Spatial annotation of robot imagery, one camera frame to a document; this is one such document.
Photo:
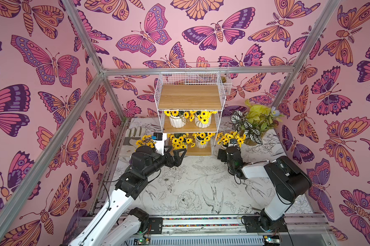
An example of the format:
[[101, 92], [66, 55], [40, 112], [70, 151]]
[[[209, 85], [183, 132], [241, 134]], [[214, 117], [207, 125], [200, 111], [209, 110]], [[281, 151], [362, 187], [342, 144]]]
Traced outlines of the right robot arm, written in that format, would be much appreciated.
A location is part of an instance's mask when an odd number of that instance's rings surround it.
[[309, 176], [287, 156], [274, 161], [245, 163], [240, 148], [231, 146], [220, 149], [217, 158], [228, 165], [229, 174], [235, 178], [268, 178], [271, 181], [275, 195], [259, 215], [260, 225], [265, 230], [280, 220], [297, 197], [305, 194], [312, 186]]

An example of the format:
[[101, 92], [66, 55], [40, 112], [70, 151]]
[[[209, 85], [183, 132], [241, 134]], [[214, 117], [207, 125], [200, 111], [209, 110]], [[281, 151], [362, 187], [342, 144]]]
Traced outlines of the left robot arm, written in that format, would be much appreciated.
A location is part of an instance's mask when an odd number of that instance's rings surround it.
[[163, 153], [141, 146], [131, 155], [129, 168], [120, 176], [108, 200], [70, 246], [120, 246], [137, 233], [149, 231], [149, 215], [139, 208], [129, 211], [121, 224], [118, 219], [149, 183], [148, 178], [162, 167], [179, 167], [187, 149], [163, 147]]

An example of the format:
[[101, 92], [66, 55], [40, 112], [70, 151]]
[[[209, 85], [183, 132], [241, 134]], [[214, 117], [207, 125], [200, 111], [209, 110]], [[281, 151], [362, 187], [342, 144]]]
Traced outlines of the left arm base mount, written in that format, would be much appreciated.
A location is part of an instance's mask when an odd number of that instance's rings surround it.
[[120, 233], [125, 233], [126, 235], [161, 234], [163, 218], [140, 219], [134, 215], [129, 215], [116, 228], [119, 229]]

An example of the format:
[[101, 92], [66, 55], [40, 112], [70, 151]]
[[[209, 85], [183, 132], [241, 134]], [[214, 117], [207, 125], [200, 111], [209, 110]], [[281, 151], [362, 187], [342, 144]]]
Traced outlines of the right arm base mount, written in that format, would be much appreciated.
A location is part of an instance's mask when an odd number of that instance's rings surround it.
[[275, 233], [288, 232], [284, 217], [278, 220], [270, 220], [267, 216], [252, 215], [242, 216], [241, 222], [247, 233]]

